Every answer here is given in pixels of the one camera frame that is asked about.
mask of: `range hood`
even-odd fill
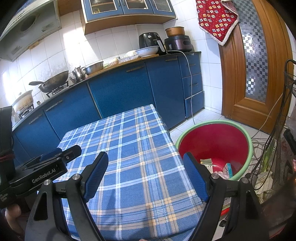
[[[0,37],[0,58],[14,61],[35,42],[61,29],[57,0],[29,0]]]

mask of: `glass cabinet door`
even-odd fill
[[[120,0],[84,0],[84,7],[88,21],[123,14]]]
[[[150,0],[154,14],[176,16],[170,0]]]
[[[121,0],[125,14],[151,13],[153,14],[149,0]]]

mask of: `screw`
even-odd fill
[[[47,180],[45,180],[44,181],[44,184],[47,186],[47,185],[49,185],[51,183],[51,180],[49,180],[49,179],[47,179]]]
[[[218,179],[218,178],[219,178],[219,175],[218,175],[217,173],[212,173],[212,174],[211,174],[211,177],[212,177],[213,179]]]
[[[245,183],[245,184],[247,184],[247,183],[249,182],[249,180],[246,179],[245,177],[243,177],[243,178],[242,178],[242,182]]]
[[[77,180],[77,179],[79,179],[80,178],[80,175],[79,174],[74,174],[73,176],[72,176],[72,179],[73,180]]]

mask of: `stove burner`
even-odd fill
[[[67,87],[69,87],[69,81],[68,80],[66,81],[65,84],[67,84]],[[63,89],[64,89],[64,85],[61,85],[58,88],[54,89],[52,92],[47,93],[46,95],[47,95],[48,98],[50,98],[50,95],[49,94],[51,94],[53,96],[54,94],[60,92]]]
[[[20,119],[23,119],[27,114],[29,114],[30,111],[34,109],[34,105],[31,105],[29,108],[25,109],[23,112],[21,112],[18,116]]]

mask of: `blue plaid tablecloth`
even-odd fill
[[[188,240],[203,205],[153,105],[139,107],[65,134],[58,147],[82,154],[56,181],[81,173],[105,151],[109,166],[88,208],[106,240]],[[73,237],[69,206],[64,212]]]

